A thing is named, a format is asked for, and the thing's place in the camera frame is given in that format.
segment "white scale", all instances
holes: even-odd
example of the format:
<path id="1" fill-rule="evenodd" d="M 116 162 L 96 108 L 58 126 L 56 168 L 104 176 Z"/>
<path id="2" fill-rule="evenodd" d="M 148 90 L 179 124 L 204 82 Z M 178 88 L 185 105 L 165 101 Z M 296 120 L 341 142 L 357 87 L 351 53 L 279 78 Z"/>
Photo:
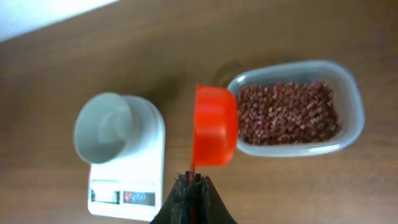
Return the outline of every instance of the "white scale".
<path id="1" fill-rule="evenodd" d="M 104 164 L 92 164 L 88 210 L 94 215 L 152 221 L 162 206 L 165 124 L 148 100 L 123 96 L 141 121 L 137 150 Z"/>

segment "wood grain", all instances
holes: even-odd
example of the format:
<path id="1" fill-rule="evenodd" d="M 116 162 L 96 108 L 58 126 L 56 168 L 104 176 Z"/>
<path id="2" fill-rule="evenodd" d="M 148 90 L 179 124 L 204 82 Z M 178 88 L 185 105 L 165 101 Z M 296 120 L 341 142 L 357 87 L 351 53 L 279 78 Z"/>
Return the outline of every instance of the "wood grain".
<path id="1" fill-rule="evenodd" d="M 89 166 L 72 132 L 104 91 L 144 96 L 167 127 L 164 192 L 189 168 L 195 85 L 306 59 L 347 66 L 366 125 L 344 151 L 236 153 L 202 168 L 238 223 L 396 223 L 398 3 L 394 0 L 135 0 L 0 44 L 0 223 L 134 223 L 86 207 Z"/>

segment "red cup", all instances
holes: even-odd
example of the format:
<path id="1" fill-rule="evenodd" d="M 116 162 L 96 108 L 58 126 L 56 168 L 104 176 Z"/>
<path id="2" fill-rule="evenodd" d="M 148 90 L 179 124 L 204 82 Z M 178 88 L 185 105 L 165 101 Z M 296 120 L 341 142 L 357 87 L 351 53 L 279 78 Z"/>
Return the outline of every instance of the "red cup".
<path id="1" fill-rule="evenodd" d="M 222 166 L 234 155 L 238 140 L 238 108 L 225 88 L 197 86 L 193 153 L 195 166 Z"/>

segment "beans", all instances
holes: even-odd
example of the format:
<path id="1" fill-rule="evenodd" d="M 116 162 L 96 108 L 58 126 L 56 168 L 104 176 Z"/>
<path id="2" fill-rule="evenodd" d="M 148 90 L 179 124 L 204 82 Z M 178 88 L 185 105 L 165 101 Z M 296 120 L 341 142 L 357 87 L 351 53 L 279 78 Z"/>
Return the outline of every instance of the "beans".
<path id="1" fill-rule="evenodd" d="M 239 138 L 253 145 L 323 142 L 340 130 L 326 82 L 250 85 L 238 95 Z"/>

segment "clear container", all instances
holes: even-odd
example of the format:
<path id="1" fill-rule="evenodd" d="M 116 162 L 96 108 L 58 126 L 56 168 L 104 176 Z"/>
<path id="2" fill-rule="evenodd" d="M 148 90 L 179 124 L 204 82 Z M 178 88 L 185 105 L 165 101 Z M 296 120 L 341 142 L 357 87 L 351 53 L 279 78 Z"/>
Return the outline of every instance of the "clear container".
<path id="1" fill-rule="evenodd" d="M 341 130 L 334 138 L 326 142 L 277 146 L 253 146 L 238 140 L 238 149 L 253 156 L 298 157 L 334 152 L 353 143 L 365 123 L 362 99 L 352 74 L 336 62 L 309 60 L 259 68 L 238 75 L 229 83 L 228 89 L 236 96 L 247 85 L 320 81 L 327 82 L 333 91 L 333 102 L 341 124 Z"/>

